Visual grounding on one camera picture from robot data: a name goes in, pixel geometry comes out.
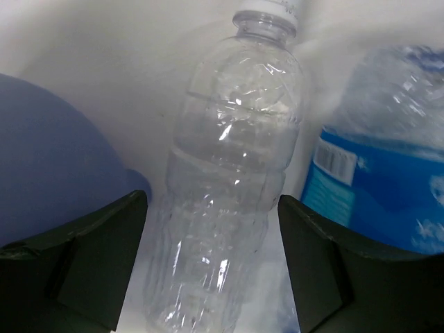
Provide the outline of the crushed bottle blue label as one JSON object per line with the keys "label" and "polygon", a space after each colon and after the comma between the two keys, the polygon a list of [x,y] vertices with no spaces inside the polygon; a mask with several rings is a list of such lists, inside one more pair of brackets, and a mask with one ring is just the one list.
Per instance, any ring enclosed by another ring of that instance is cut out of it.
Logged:
{"label": "crushed bottle blue label", "polygon": [[388,46],[353,69],[301,202],[368,238],[443,252],[443,51]]}

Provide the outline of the blue plastic bin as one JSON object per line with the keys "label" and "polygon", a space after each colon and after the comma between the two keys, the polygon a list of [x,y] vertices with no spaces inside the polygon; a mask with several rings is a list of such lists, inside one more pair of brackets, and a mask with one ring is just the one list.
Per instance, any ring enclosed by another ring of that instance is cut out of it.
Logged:
{"label": "blue plastic bin", "polygon": [[46,232],[126,194],[151,195],[98,128],[64,99],[1,76],[1,244]]}

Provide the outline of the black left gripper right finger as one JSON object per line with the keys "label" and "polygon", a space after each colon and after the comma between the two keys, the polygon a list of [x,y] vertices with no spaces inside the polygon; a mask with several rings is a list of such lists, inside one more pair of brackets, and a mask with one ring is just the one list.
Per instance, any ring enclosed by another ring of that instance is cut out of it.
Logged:
{"label": "black left gripper right finger", "polygon": [[443,256],[369,239],[280,197],[280,232],[302,332],[442,332]]}

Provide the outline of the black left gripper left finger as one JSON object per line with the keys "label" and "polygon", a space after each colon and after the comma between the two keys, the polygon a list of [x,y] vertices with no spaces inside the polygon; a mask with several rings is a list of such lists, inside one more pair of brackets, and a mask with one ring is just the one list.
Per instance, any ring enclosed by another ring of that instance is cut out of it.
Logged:
{"label": "black left gripper left finger", "polygon": [[115,331],[147,209],[145,192],[133,191],[1,247],[1,331]]}

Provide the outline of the clear unlabelled plastic bottle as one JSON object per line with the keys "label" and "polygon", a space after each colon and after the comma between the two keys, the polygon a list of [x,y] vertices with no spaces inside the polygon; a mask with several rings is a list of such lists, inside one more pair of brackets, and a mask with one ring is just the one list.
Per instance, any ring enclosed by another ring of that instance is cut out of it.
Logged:
{"label": "clear unlabelled plastic bottle", "polygon": [[149,230],[151,332],[232,332],[307,104],[299,1],[244,1],[191,78]]}

